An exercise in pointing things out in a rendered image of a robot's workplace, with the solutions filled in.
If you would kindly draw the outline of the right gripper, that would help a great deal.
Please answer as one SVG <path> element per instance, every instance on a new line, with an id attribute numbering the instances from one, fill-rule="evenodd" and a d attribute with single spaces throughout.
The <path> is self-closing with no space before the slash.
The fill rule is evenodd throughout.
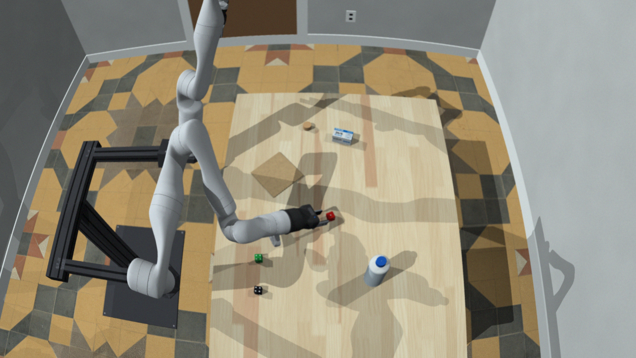
<path id="1" fill-rule="evenodd" d="M 302 229 L 315 229 L 315 227 L 326 226 L 329 220 L 321 221 L 317 215 L 320 215 L 322 209 L 315 210 L 310 204 L 302 205 L 299 208 L 280 209 L 272 214 L 277 224 L 277 232 L 274 236 L 269 237 L 273 246 L 280 246 L 281 234 L 294 233 Z"/>

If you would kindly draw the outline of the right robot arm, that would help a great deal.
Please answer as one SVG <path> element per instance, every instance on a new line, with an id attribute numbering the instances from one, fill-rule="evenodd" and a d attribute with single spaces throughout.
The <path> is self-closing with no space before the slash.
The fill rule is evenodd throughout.
<path id="1" fill-rule="evenodd" d="M 274 236 L 277 232 L 272 214 L 258 215 L 248 220 L 237 218 L 236 202 L 221 176 L 205 125 L 198 119 L 178 125 L 170 136 L 165 162 L 149 209 L 158 262 L 153 264 L 135 258 L 127 271 L 130 289 L 153 298 L 161 298 L 175 286 L 173 274 L 168 270 L 169 259 L 184 202 L 183 172 L 192 153 L 201 168 L 205 196 L 225 238 L 244 244 Z"/>

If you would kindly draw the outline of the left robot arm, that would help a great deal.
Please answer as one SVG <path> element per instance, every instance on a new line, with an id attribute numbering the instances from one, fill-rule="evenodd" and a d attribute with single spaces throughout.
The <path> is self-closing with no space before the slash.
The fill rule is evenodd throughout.
<path id="1" fill-rule="evenodd" d="M 197 71 L 188 69 L 179 76 L 176 87 L 179 125 L 191 119 L 203 122 L 204 99 L 208 92 L 213 62 L 224 14 L 218 0 L 204 0 L 194 31 L 194 45 L 197 52 Z"/>

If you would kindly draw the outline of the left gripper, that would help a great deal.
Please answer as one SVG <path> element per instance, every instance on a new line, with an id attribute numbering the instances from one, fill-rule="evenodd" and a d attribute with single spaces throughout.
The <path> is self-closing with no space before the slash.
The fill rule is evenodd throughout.
<path id="1" fill-rule="evenodd" d="M 227 15 L 225 13 L 227 12 L 227 9 L 229 8 L 229 4 L 228 4 L 229 0 L 219 0 L 219 2 L 220 2 L 221 10 L 222 10 L 222 12 L 224 14 L 224 21 L 225 21 L 224 25 L 223 25 L 223 29 L 224 29 L 225 23 L 226 23 L 226 19 L 227 19 Z M 220 38 L 222 38 L 222 36 L 223 36 L 223 29 L 221 30 Z"/>

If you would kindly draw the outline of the grey bottle with blue cap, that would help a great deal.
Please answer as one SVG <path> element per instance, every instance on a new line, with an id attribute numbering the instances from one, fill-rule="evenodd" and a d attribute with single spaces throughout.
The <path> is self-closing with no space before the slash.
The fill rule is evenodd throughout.
<path id="1" fill-rule="evenodd" d="M 364 283 L 366 283 L 369 287 L 379 286 L 385 278 L 385 275 L 388 273 L 390 266 L 390 260 L 386 256 L 375 255 L 372 259 L 370 259 L 369 265 L 364 274 Z"/>

